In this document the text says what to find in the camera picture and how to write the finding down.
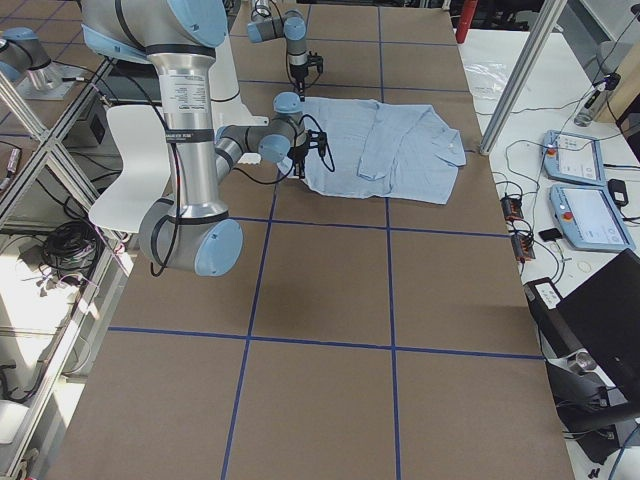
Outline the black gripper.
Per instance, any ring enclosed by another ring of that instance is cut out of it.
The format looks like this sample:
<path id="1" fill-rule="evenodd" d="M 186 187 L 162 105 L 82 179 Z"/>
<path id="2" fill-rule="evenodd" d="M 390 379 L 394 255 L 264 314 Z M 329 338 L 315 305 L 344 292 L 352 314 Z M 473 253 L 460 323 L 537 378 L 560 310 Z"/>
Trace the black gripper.
<path id="1" fill-rule="evenodd" d="M 305 160 L 309 153 L 305 148 L 305 140 L 300 145 L 292 147 L 288 152 L 288 158 L 293 164 L 293 172 L 299 179 L 305 178 Z"/>
<path id="2" fill-rule="evenodd" d="M 290 65 L 290 74 L 293 84 L 297 88 L 297 94 L 301 102 L 305 102 L 306 79 L 309 75 L 309 67 L 307 63 L 301 65 Z"/>

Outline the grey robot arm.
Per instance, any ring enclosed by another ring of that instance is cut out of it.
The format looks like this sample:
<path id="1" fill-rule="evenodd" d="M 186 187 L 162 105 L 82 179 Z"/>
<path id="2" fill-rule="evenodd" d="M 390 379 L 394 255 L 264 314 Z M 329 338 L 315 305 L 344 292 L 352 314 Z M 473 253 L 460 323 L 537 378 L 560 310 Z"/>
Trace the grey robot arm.
<path id="1" fill-rule="evenodd" d="M 236 263 L 243 232 L 219 196 L 245 154 L 298 173 L 308 152 L 300 98 L 283 92 L 263 126 L 214 128 L 209 73 L 228 37 L 220 1 L 84 1 L 87 46 L 105 57 L 152 64 L 171 163 L 173 194 L 156 200 L 140 229 L 141 249 L 162 269 L 221 276 Z"/>
<path id="2" fill-rule="evenodd" d="M 250 21 L 247 23 L 249 40 L 252 43 L 275 39 L 286 41 L 287 76 L 294 92 L 305 101 L 307 77 L 317 60 L 317 56 L 307 47 L 305 18 L 296 9 L 282 13 L 275 1 L 251 1 L 250 5 Z"/>

